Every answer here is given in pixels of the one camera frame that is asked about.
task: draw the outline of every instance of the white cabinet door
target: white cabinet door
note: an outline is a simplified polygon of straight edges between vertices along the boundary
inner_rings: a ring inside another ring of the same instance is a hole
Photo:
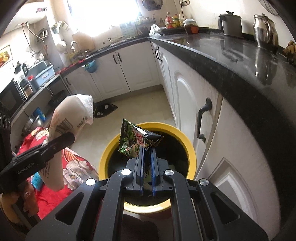
[[[164,90],[170,104],[170,109],[172,111],[176,127],[180,129],[179,124],[179,114],[178,114],[178,98],[176,93],[176,84],[174,83],[174,79],[171,75],[171,67],[168,62],[168,59],[163,52],[161,52],[162,66],[163,66],[163,78],[164,78]]]
[[[157,66],[157,70],[158,70],[158,76],[159,76],[159,80],[161,85],[164,87],[164,79],[163,79],[163,66],[162,66],[162,62],[161,60],[159,60],[158,58],[160,58],[160,49],[159,46],[155,43],[152,43],[152,47],[153,47],[153,54],[154,54],[154,59],[156,62],[156,66]]]
[[[96,60],[98,69],[91,73],[103,99],[130,92],[115,52]]]
[[[197,175],[209,179],[272,239],[280,228],[280,206],[267,160],[240,116],[223,99],[217,128]]]
[[[94,102],[102,101],[103,98],[96,87],[90,73],[80,67],[64,77],[69,89],[73,94],[91,95]]]
[[[131,91],[160,84],[149,41],[122,48],[116,54]]]
[[[194,69],[175,56],[170,56],[173,79],[179,109],[180,130],[189,138],[195,149],[198,167],[203,163],[210,147],[222,104],[222,96]],[[206,99],[212,102],[212,109],[204,112],[200,125],[200,134],[205,142],[197,138],[197,114]]]

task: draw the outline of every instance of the stainless steel jug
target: stainless steel jug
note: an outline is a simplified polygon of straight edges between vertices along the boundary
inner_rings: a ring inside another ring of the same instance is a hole
[[[254,37],[258,47],[276,53],[279,48],[279,36],[274,22],[263,13],[262,15],[254,15],[254,19]]]

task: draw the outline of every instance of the electric kettle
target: electric kettle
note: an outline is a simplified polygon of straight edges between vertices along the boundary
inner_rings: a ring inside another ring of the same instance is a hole
[[[223,30],[225,35],[242,38],[242,23],[241,17],[233,15],[233,12],[226,11],[226,13],[218,16],[218,28]]]

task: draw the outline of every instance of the window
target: window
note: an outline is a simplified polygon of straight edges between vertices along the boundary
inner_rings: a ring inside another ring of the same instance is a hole
[[[136,0],[68,0],[68,5],[77,30],[91,37],[135,20],[139,13]]]

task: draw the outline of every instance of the wall outlet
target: wall outlet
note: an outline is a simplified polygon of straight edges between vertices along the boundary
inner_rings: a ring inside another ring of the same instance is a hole
[[[189,0],[181,0],[179,2],[180,6],[184,7],[184,6],[187,6],[190,4],[190,1]]]

